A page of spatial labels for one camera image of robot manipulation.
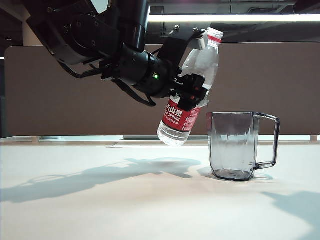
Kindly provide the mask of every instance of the table surface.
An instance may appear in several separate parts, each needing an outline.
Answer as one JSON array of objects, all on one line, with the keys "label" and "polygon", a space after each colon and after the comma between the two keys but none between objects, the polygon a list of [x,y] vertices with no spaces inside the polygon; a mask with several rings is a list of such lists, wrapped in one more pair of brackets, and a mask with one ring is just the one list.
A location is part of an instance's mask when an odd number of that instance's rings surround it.
[{"label": "table surface", "polygon": [[281,143],[231,182],[205,144],[29,140],[1,141],[2,240],[320,239],[319,143]]}]

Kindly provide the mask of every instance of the red bottle label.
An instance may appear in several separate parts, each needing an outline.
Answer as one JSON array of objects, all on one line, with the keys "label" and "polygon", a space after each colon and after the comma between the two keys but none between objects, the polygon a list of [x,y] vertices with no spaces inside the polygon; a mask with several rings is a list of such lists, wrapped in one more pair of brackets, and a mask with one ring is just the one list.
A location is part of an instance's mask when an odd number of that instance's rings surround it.
[{"label": "red bottle label", "polygon": [[190,132],[197,120],[199,112],[199,107],[191,111],[184,111],[178,108],[178,104],[170,99],[164,110],[162,122],[172,129],[181,132]]}]

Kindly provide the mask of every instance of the background wall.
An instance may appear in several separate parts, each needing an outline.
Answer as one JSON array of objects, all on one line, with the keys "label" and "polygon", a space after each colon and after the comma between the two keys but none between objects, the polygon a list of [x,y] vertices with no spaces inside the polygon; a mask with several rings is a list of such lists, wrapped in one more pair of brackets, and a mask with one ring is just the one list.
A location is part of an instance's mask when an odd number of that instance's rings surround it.
[{"label": "background wall", "polygon": [[[319,52],[316,42],[222,44],[210,104],[192,134],[206,134],[206,112],[257,111],[279,117],[281,134],[319,135]],[[168,99],[150,108],[98,76],[73,78],[42,46],[11,47],[5,57],[13,135],[156,134]],[[272,133],[271,122],[261,125],[261,134]]]}]

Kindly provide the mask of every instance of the black cable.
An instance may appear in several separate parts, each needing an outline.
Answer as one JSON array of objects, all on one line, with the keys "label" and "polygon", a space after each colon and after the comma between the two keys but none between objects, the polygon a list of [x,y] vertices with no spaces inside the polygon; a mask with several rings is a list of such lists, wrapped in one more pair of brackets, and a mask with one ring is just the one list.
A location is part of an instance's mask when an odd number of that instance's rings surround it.
[{"label": "black cable", "polygon": [[107,68],[109,68],[109,65],[106,65],[105,67],[103,68],[96,68],[96,69],[93,69],[93,70],[89,70],[89,71],[85,71],[81,74],[77,73],[77,72],[74,72],[70,67],[68,67],[66,64],[58,61],[58,63],[60,64],[60,66],[68,73],[70,74],[71,76],[77,78],[77,79],[83,79],[83,78],[86,78],[86,77],[90,77],[90,76],[95,76],[95,75],[99,75],[99,74],[102,74],[103,71]]},{"label": "black cable", "polygon": [[97,68],[95,67],[95,65],[93,65],[93,64],[89,64],[89,66],[90,66],[92,69],[97,69]]},{"label": "black cable", "polygon": [[160,52],[161,49],[162,49],[162,47],[160,47],[159,49],[155,50],[155,51],[152,52],[151,54],[152,54],[152,55],[153,55],[153,54],[156,54],[156,53]]},{"label": "black cable", "polygon": [[137,102],[144,104],[148,107],[154,107],[156,106],[156,103],[151,99],[149,95],[146,94],[146,97],[149,101],[144,100],[142,97],[140,97],[135,91],[133,91],[127,84],[125,84],[123,81],[119,79],[113,79],[112,82],[114,82],[122,91],[124,91],[126,94],[128,94],[131,98],[136,100]]}]

